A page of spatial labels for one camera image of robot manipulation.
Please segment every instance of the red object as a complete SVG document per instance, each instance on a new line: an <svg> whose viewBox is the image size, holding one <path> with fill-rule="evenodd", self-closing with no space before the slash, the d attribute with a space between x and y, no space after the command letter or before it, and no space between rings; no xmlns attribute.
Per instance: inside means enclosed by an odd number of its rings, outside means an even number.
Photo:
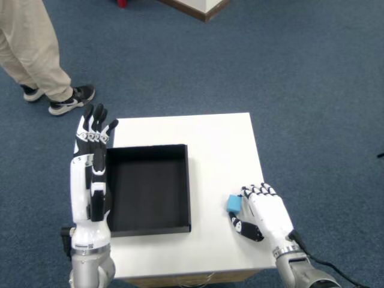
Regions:
<svg viewBox="0 0 384 288"><path fill-rule="evenodd" d="M127 6L127 0L118 0L118 5L120 8L125 8L125 6Z"/></svg>

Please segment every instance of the blue cube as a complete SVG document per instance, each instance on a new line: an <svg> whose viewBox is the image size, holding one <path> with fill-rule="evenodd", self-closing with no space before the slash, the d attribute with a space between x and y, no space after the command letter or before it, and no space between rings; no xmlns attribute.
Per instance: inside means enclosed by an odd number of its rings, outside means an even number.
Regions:
<svg viewBox="0 0 384 288"><path fill-rule="evenodd" d="M233 212L235 214L241 211L241 197L236 195L230 195L227 202L227 212Z"/></svg>

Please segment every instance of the person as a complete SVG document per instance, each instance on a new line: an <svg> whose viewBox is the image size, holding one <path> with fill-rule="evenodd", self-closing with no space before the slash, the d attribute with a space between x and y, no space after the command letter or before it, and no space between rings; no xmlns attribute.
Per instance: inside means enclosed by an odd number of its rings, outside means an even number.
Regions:
<svg viewBox="0 0 384 288"><path fill-rule="evenodd" d="M95 95L92 85L71 87L42 0L0 0L0 65L22 87L26 101L46 95L53 115L84 106Z"/></svg>

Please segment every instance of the beige pants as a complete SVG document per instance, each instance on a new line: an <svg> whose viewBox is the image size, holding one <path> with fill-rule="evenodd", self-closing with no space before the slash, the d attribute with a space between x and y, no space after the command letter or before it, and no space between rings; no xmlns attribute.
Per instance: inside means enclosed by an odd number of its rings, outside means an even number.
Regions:
<svg viewBox="0 0 384 288"><path fill-rule="evenodd" d="M42 0L0 0L0 65L17 83L42 89L52 101L72 96Z"/></svg>

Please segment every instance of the black sneaker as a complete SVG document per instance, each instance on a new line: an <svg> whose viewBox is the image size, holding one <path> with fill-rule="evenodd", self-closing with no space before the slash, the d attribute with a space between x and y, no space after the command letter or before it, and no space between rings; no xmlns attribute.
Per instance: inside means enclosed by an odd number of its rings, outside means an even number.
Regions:
<svg viewBox="0 0 384 288"><path fill-rule="evenodd" d="M24 100L28 102L35 102L44 96L44 92L41 89L32 89L26 85L20 85L24 90Z"/></svg>
<svg viewBox="0 0 384 288"><path fill-rule="evenodd" d="M58 116L88 104L95 95L95 88L92 85L73 88L71 98L63 102L51 102L48 108L49 113Z"/></svg>

